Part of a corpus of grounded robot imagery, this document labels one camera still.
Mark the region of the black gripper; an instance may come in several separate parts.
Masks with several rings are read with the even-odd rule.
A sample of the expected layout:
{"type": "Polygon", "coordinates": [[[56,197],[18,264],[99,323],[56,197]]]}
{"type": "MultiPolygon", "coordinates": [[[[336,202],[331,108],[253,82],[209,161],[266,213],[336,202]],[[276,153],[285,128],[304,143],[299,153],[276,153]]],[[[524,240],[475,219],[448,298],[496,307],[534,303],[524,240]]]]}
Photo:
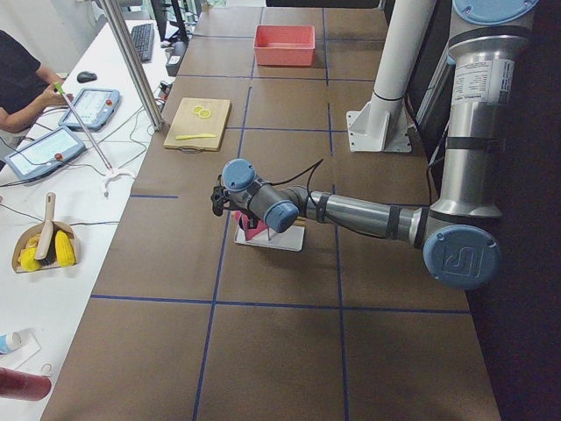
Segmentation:
{"type": "Polygon", "coordinates": [[[248,202],[247,189],[235,191],[234,189],[226,188],[222,182],[222,176],[217,177],[217,184],[213,187],[210,200],[212,202],[213,213],[221,217],[225,211],[240,211],[246,216],[249,215],[247,209],[248,202]]]}

